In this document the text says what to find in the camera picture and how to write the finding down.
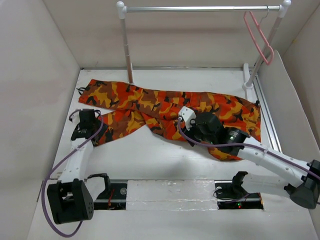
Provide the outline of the orange camouflage trousers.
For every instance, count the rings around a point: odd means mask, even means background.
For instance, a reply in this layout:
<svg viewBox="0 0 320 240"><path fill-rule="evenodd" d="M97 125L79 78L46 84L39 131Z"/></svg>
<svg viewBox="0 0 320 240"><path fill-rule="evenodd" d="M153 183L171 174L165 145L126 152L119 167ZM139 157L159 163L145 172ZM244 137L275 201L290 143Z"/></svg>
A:
<svg viewBox="0 0 320 240"><path fill-rule="evenodd" d="M238 96L213 92L146 89L118 81L91 79L79 103L110 112L103 115L106 129L97 144L132 134L143 126L167 140L185 141L178 130L182 107L217 116L224 127L240 129L261 140L261 108Z"/></svg>

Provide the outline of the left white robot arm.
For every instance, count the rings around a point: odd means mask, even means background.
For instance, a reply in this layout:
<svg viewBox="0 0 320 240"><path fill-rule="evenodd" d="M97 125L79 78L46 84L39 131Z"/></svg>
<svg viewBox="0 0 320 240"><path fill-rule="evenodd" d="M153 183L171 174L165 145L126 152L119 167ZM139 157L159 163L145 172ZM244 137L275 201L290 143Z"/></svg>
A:
<svg viewBox="0 0 320 240"><path fill-rule="evenodd" d="M94 109L78 110L79 123L70 138L71 153L61 176L46 190L52 218L55 224L91 220L94 202L112 193L110 178L106 173L86 176L90 156L98 145L106 125L101 112Z"/></svg>

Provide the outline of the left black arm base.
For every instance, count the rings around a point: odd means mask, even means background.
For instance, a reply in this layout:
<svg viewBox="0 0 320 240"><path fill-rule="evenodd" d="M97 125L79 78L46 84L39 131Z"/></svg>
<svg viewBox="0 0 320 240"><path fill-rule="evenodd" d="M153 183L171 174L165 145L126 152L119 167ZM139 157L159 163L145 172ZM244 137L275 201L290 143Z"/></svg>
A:
<svg viewBox="0 0 320 240"><path fill-rule="evenodd" d="M128 182L124 180L111 181L109 191L104 183L89 182L85 184L92 199L93 209L117 211L126 210Z"/></svg>

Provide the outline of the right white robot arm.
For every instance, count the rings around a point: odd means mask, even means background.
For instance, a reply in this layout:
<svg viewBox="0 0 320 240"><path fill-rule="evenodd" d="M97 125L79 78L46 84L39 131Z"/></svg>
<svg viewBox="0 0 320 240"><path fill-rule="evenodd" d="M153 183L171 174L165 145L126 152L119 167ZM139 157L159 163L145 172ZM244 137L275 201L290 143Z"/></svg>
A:
<svg viewBox="0 0 320 240"><path fill-rule="evenodd" d="M319 205L319 161L305 162L273 150L243 130L223 126L209 112L195 114L190 110L189 113L182 113L180 119L185 122L181 133L192 146L212 147L232 157L251 161L275 174L272 177L237 172L227 189L233 201L251 193L267 193L288 198L309 210Z"/></svg>

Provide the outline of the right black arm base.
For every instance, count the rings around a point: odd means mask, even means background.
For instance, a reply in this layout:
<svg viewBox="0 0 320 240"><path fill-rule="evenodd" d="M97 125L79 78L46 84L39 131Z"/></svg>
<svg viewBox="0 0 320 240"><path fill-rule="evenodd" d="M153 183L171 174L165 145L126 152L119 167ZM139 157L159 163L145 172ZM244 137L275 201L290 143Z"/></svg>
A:
<svg viewBox="0 0 320 240"><path fill-rule="evenodd" d="M217 199L218 210L263 210L263 201L258 192L236 192L231 180L215 180L213 196Z"/></svg>

